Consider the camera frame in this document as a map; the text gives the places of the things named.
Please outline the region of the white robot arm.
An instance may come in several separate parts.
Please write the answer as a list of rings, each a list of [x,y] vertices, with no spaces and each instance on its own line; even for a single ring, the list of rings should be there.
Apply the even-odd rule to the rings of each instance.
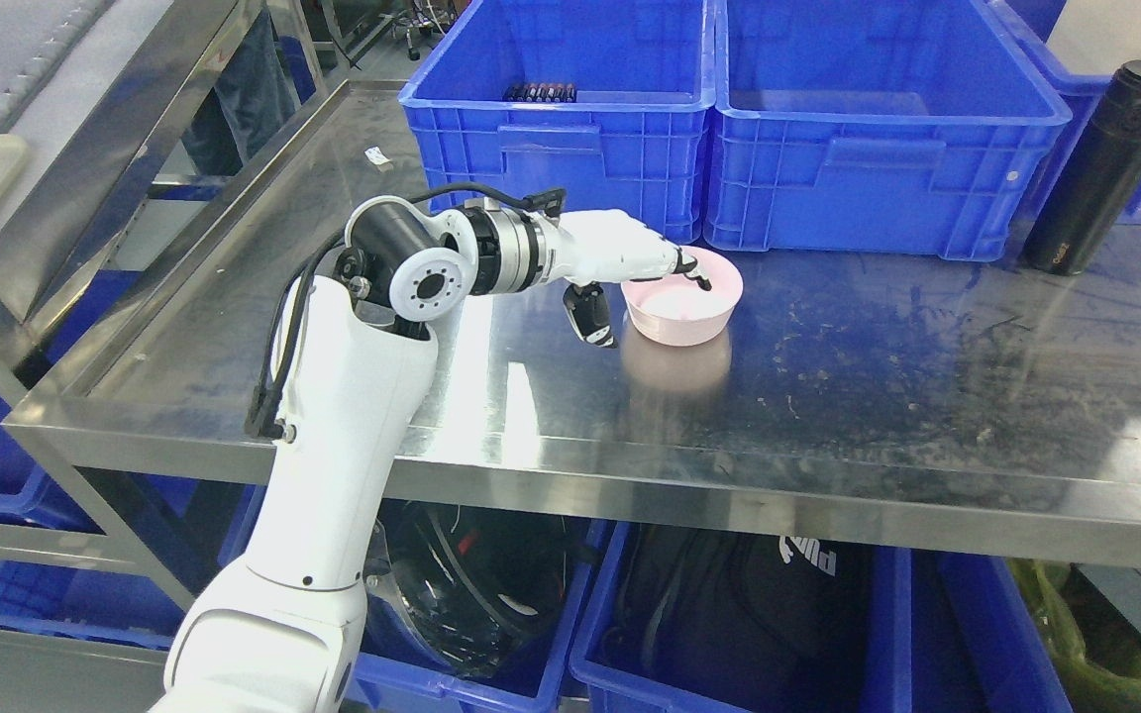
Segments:
[[[335,712],[361,655],[386,481],[439,356],[431,322],[547,279],[564,188],[367,198],[285,285],[246,420],[273,464],[244,553],[191,605],[156,712]]]

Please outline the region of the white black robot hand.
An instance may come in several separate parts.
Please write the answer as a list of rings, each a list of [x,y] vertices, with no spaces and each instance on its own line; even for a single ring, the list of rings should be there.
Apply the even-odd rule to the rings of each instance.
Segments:
[[[701,290],[712,283],[696,257],[621,209],[584,209],[558,218],[545,234],[539,283],[565,279],[563,306],[581,342],[615,348],[602,283],[682,275]]]

